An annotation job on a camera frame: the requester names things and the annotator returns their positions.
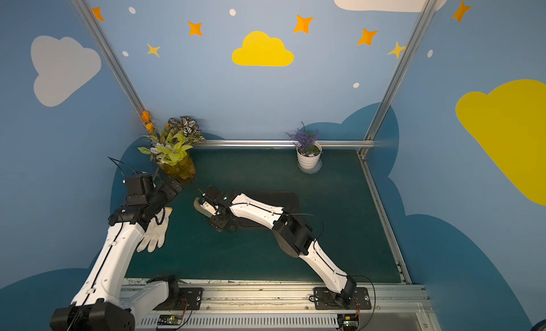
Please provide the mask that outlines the dark grey cutting board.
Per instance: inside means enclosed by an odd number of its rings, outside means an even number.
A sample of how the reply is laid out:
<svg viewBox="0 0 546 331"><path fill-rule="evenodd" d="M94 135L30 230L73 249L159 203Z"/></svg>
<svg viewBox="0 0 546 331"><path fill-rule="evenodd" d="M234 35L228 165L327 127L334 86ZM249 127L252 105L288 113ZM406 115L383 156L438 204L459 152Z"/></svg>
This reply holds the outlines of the dark grey cutting board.
<svg viewBox="0 0 546 331"><path fill-rule="evenodd" d="M275 207L283 207L289 213L300 213L300 201L292 191L249 191L245 193L253 200ZM257 222L242 217L233 217L238 229L248 231L265 231L267 228Z"/></svg>

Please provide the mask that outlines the silver cleaver knife black handle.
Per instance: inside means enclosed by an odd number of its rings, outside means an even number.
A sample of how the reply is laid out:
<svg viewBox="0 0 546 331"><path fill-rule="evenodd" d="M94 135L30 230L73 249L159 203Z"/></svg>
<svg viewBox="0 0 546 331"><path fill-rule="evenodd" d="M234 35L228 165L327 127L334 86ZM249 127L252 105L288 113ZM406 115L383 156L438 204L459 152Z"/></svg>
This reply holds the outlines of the silver cleaver knife black handle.
<svg viewBox="0 0 546 331"><path fill-rule="evenodd" d="M203 201L202 198L195 198L193 206L197 212L209 219L217 214L216 208L207 203L207 201Z"/></svg>

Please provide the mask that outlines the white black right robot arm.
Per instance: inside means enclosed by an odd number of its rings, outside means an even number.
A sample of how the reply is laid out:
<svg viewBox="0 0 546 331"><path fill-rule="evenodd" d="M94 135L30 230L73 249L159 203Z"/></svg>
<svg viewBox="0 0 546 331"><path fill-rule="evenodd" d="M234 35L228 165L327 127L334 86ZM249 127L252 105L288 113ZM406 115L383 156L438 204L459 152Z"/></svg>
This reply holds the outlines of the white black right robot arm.
<svg viewBox="0 0 546 331"><path fill-rule="evenodd" d="M329 305L348 309L357 284L332 261L319 245L319 239L302 213L253 199L242 192L226 193L210 186L194 200L194 207L208 217L217 231L246 229L244 220L270 230L287 255L300 258L322 279L333 300Z"/></svg>

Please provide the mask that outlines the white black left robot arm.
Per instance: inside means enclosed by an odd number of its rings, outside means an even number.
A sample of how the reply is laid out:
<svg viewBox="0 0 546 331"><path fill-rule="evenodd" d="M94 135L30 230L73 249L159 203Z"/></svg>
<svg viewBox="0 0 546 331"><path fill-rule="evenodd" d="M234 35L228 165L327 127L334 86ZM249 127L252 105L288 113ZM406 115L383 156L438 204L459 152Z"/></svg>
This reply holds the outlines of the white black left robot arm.
<svg viewBox="0 0 546 331"><path fill-rule="evenodd" d="M128 301L120 300L125 274L149 224L165 223L167 204L182 190L172 177L154 184L146 173L126 178L125 184L125 202L109 217L104 246L71 304L53 312L52 330L134 330L157 306L181 299L175 276L159 276Z"/></svg>

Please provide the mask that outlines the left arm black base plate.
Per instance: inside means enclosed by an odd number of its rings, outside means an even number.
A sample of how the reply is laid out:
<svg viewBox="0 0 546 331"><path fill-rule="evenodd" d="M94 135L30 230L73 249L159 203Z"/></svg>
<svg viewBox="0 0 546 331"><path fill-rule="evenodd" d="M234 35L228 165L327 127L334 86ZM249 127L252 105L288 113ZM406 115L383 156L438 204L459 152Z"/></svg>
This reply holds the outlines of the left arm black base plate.
<svg viewBox="0 0 546 331"><path fill-rule="evenodd" d="M203 288L180 288L179 294L168 298L156 311L199 311L203 301Z"/></svg>

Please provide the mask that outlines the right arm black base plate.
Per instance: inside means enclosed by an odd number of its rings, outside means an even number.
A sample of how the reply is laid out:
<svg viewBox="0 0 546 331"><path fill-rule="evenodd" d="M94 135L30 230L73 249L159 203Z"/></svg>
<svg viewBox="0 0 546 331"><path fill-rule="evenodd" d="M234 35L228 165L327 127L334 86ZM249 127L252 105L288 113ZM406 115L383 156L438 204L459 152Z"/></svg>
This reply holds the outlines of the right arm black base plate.
<svg viewBox="0 0 546 331"><path fill-rule="evenodd" d="M315 309L318 311L325 310L371 310L373 300L368 293L367 288L356 288L350 298L345 297L341 293L330 291L326 287L315 287L313 293L308 297Z"/></svg>

